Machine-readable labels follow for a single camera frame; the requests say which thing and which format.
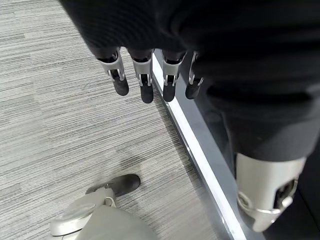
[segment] black fabric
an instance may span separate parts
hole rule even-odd
[[[183,51],[159,29],[152,0],[60,0],[90,48]]]
[[[241,145],[239,152],[246,149],[242,153],[257,154],[263,160],[257,152],[278,151],[273,146],[281,145],[282,131],[293,141],[297,133],[303,134],[293,126],[314,119],[318,119],[313,121],[314,134],[308,128],[300,139],[316,138],[320,127],[319,0],[60,2],[96,58],[104,59],[114,47],[197,51],[192,69],[212,83],[210,101],[225,120],[242,123],[230,137]],[[261,122],[263,134],[258,126],[250,129],[250,121]],[[234,122],[225,121],[226,127],[231,129]],[[259,149],[252,149],[257,139]],[[290,152],[288,142],[287,158],[285,154],[281,158],[310,154],[312,141],[297,154],[294,149]]]

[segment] white trim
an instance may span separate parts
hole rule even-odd
[[[153,80],[158,82],[158,85],[163,90],[163,71],[162,68],[155,56],[153,54]],[[214,172],[212,171],[208,160],[202,151],[202,148],[192,131],[184,112],[182,111],[180,104],[178,103],[176,97],[171,102],[167,103],[172,111],[172,114],[187,142],[192,155],[194,156],[194,160],[196,161],[199,170],[201,171],[205,182],[207,183],[218,207],[219,210],[224,218],[226,225],[228,226],[231,235],[233,236],[234,240],[246,240],[245,234],[238,222],[235,213],[233,212]]]

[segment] striped carpet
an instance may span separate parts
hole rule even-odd
[[[50,219],[94,184],[126,174],[141,187],[119,206],[161,240],[222,239],[159,96],[117,95],[55,0],[0,1],[0,239],[42,240]]]

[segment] black fingertip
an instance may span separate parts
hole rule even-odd
[[[128,82],[127,82],[127,78],[124,77],[124,80],[120,80],[120,79],[115,79],[113,82],[113,86],[115,91],[117,92],[117,94],[119,94],[120,96],[125,96],[129,93],[129,86],[128,86]]]
[[[148,84],[143,84],[140,86],[141,90],[141,99],[144,103],[149,104],[154,100],[154,90],[152,85],[148,86]]]
[[[171,102],[175,98],[176,85],[173,86],[172,82],[168,82],[168,85],[163,86],[163,99],[166,102]]]
[[[194,84],[190,84],[188,82],[187,86],[186,86],[186,89],[185,89],[185,96],[187,99],[195,99],[198,94],[199,94],[199,90],[200,90],[200,86],[196,83]]]

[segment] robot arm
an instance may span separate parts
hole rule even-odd
[[[237,201],[254,231],[291,204],[320,130],[319,6],[208,0],[60,0],[111,77],[129,91],[119,47],[133,59],[141,98],[153,100],[153,49],[163,49],[163,98],[174,98],[185,51],[195,51],[186,97],[202,81],[235,160]]]

